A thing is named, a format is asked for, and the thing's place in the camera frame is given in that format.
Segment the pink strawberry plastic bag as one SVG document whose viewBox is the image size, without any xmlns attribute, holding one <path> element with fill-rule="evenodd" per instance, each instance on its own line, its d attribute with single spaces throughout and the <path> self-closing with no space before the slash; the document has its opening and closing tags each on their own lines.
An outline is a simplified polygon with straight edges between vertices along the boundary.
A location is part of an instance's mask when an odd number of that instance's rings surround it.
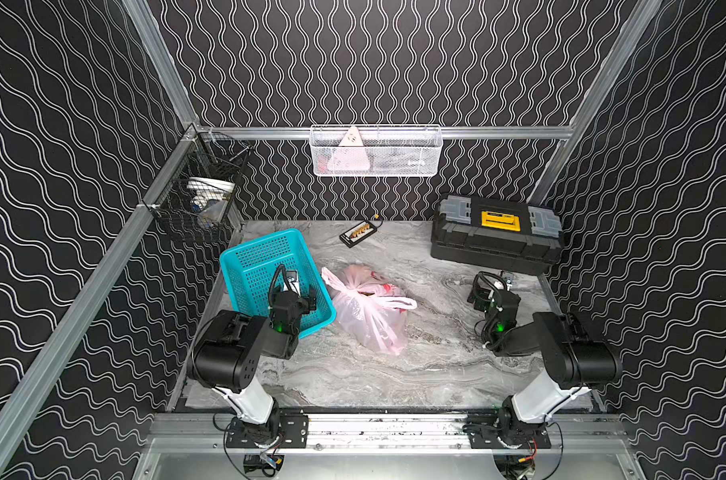
<svg viewBox="0 0 726 480">
<path fill-rule="evenodd" d="M 348 265 L 340 275 L 323 267 L 341 328 L 367 349 L 400 355 L 408 345 L 407 313 L 418 303 L 366 265 Z"/>
</svg>

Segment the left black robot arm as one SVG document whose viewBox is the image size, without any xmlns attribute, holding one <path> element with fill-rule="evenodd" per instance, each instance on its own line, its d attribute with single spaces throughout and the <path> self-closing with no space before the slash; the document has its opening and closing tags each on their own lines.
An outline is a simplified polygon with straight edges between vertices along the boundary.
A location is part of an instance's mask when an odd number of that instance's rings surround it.
<svg viewBox="0 0 726 480">
<path fill-rule="evenodd" d="M 222 396 L 257 445 L 272 444 L 280 425 L 277 401 L 256 378 L 259 360 L 293 356 L 302 317 L 316 308 L 316 292 L 303 297 L 278 291 L 272 300 L 267 316 L 220 311 L 201 328 L 187 362 L 187 376 Z"/>
</svg>

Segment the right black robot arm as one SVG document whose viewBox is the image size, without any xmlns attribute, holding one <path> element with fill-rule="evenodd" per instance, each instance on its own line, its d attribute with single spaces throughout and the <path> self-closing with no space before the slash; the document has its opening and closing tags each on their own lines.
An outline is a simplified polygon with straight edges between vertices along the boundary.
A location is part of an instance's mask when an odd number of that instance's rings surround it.
<svg viewBox="0 0 726 480">
<path fill-rule="evenodd" d="M 622 374 L 619 355 L 588 316 L 536 312 L 520 325 L 520 297 L 495 285 L 474 286 L 468 302 L 484 313 L 478 325 L 485 349 L 509 358 L 540 353 L 544 362 L 544 370 L 498 410 L 494 428 L 506 444 L 534 437 L 567 403 Z"/>
</svg>

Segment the teal plastic basket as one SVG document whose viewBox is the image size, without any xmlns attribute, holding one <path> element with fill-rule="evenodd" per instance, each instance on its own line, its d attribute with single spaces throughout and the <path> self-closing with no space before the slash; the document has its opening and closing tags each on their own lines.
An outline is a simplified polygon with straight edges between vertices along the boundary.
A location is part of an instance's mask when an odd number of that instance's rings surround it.
<svg viewBox="0 0 726 480">
<path fill-rule="evenodd" d="M 279 266 L 298 273 L 301 294 L 316 293 L 316 309 L 304 315 L 300 337 L 306 338 L 337 318 L 331 296 L 316 266 L 303 234 L 287 229 L 247 241 L 220 256 L 220 266 L 232 308 L 249 316 L 269 314 L 268 293 L 281 287 L 273 282 Z"/>
</svg>

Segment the black yellow toolbox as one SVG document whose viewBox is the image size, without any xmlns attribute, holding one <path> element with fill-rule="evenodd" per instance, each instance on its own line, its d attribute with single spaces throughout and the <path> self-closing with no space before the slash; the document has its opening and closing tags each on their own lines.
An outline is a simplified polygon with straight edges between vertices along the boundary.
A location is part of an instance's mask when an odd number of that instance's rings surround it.
<svg viewBox="0 0 726 480">
<path fill-rule="evenodd" d="M 539 206 L 449 195 L 433 217 L 431 256 L 538 276 L 564 249 L 560 217 Z"/>
</svg>

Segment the pink triangular card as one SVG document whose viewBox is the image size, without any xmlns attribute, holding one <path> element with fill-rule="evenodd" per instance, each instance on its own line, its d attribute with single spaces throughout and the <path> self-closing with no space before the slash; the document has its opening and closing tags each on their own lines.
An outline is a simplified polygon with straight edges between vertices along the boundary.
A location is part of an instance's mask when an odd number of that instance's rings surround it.
<svg viewBox="0 0 726 480">
<path fill-rule="evenodd" d="M 364 146 L 362 135 L 357 126 L 350 126 L 333 150 L 327 168 L 334 174 L 368 172 L 371 160 Z"/>
</svg>

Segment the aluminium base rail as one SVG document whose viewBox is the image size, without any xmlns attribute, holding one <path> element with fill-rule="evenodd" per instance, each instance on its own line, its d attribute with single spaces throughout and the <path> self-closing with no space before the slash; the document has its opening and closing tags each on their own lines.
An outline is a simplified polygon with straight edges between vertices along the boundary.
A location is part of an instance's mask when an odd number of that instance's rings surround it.
<svg viewBox="0 0 726 480">
<path fill-rule="evenodd" d="M 627 435 L 615 415 L 566 414 L 535 438 L 504 445 L 491 416 L 453 413 L 310 413 L 285 416 L 279 453 L 333 454 L 625 454 Z M 224 431 L 229 418 L 206 413 L 161 414 L 151 428 L 148 454 L 257 453 L 259 447 Z"/>
</svg>

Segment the clear wall-mounted basket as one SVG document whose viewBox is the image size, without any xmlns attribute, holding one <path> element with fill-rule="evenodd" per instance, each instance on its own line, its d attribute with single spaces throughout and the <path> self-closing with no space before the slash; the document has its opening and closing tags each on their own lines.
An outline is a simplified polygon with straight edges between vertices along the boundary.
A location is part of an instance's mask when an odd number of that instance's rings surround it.
<svg viewBox="0 0 726 480">
<path fill-rule="evenodd" d="M 353 125 L 314 125 L 309 146 L 313 170 L 328 177 L 432 177 L 437 174 L 444 139 L 437 125 L 355 125 L 371 160 L 368 172 L 334 174 L 327 168 L 333 150 Z"/>
</svg>

